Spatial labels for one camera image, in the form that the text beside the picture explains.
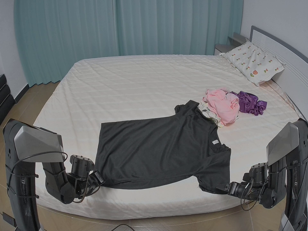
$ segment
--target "headboard gray trim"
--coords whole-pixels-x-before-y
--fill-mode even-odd
[[[279,44],[283,45],[284,47],[288,48],[290,51],[294,52],[296,55],[298,55],[300,58],[302,58],[306,63],[308,63],[308,57],[304,56],[301,52],[299,52],[297,49],[295,49],[294,47],[292,47],[291,45],[287,44],[286,42],[282,41],[281,39],[275,37],[274,35],[265,32],[264,30],[256,27],[256,26],[251,26],[251,30],[250,30],[250,37],[249,37],[249,41],[251,42],[252,40],[252,34],[253,31],[256,30],[257,32],[260,32],[262,34],[264,34],[265,36],[268,36],[269,38],[275,40],[276,42],[278,42]]]
[[[251,27],[249,41],[286,64],[285,70],[274,75],[272,80],[285,91],[303,117],[308,118],[308,98],[305,98],[308,96],[308,57],[255,26]]]

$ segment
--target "pink crumpled fabric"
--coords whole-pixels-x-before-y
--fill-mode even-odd
[[[228,93],[226,88],[207,89],[205,94],[203,101],[208,103],[210,111],[217,114],[223,125],[235,122],[240,110],[240,100],[236,95]]]

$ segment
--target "purple satin fabric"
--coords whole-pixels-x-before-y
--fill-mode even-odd
[[[240,91],[239,94],[231,91],[230,93],[238,96],[240,99],[240,112],[242,113],[251,113],[255,116],[262,115],[263,111],[266,109],[267,102],[265,101],[258,101],[258,97],[251,93],[247,93],[244,91]]]

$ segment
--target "white bed sheet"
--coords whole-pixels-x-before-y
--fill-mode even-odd
[[[263,115],[239,113],[234,123],[218,129],[232,149],[231,181],[241,182],[253,164],[266,162],[268,142],[298,115],[264,83],[256,87],[221,56],[149,55],[81,60],[74,64],[41,110],[34,125],[62,135],[64,151],[95,160],[103,122],[171,116],[174,107],[199,102],[208,88],[227,87],[267,101]],[[65,162],[70,171],[69,160]],[[239,205],[239,199],[203,192],[197,179],[155,188],[123,190],[101,187],[81,204],[64,205],[45,189],[37,164],[37,203],[55,210],[102,219],[133,219],[206,213]]]

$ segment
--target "floral pillow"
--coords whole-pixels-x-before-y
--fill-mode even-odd
[[[284,70],[283,64],[275,56],[265,53],[250,41],[220,55],[256,86],[270,80],[276,73]]]

